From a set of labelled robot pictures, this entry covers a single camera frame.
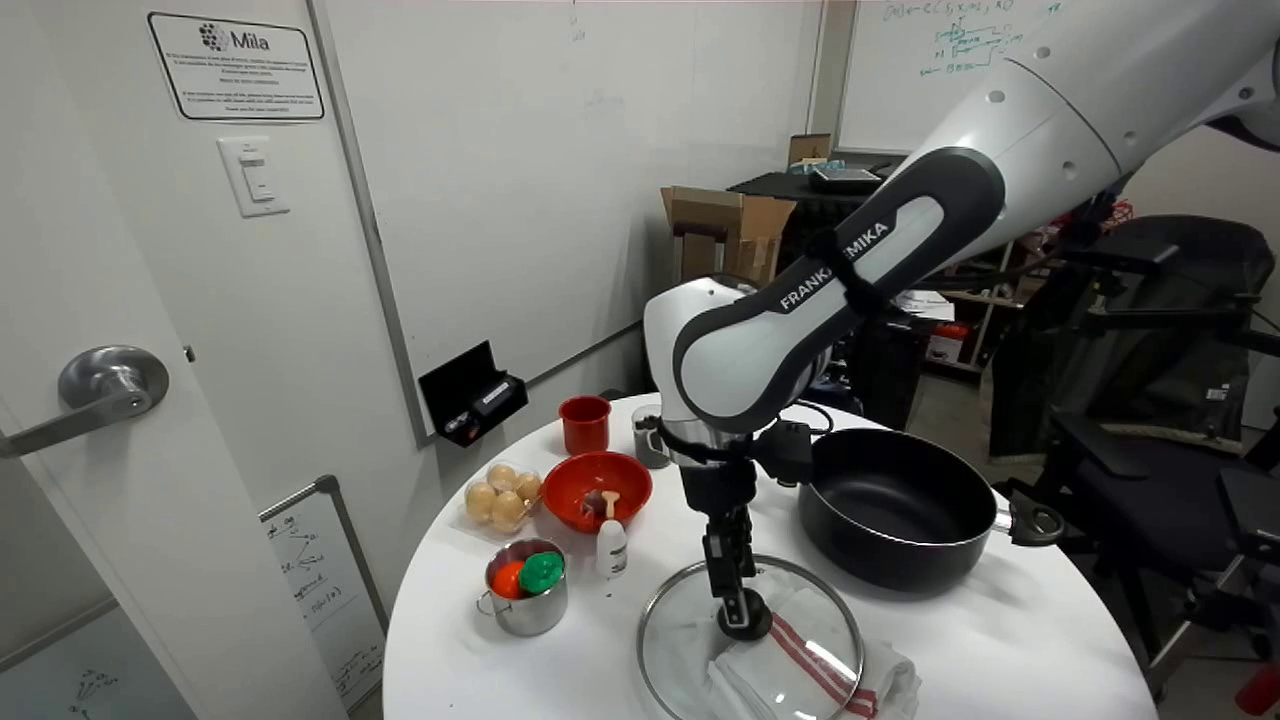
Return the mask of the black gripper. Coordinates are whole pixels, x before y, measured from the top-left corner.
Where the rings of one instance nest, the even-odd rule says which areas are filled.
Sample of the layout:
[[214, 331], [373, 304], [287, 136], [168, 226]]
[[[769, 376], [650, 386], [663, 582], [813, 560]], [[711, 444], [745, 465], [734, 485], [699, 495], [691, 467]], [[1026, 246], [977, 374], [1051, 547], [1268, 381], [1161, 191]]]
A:
[[751, 518], [747, 506], [757, 495], [757, 467], [745, 454], [728, 454], [719, 459], [696, 459], [681, 474], [684, 501], [707, 518], [705, 560], [711, 598], [731, 598], [731, 587], [747, 587], [757, 576], [751, 555]]

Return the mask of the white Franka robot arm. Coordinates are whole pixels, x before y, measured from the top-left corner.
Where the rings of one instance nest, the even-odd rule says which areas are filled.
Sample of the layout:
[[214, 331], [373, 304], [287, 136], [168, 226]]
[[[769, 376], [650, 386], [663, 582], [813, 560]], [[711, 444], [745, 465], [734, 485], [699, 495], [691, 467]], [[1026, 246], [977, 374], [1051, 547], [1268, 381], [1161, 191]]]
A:
[[1223, 123], [1274, 136], [1280, 0], [1078, 0], [997, 62], [815, 253], [738, 294], [696, 276], [642, 304], [642, 352], [684, 495], [707, 518], [711, 598], [757, 571], [747, 436], [813, 361], [933, 271], [1116, 189], [1162, 146]]

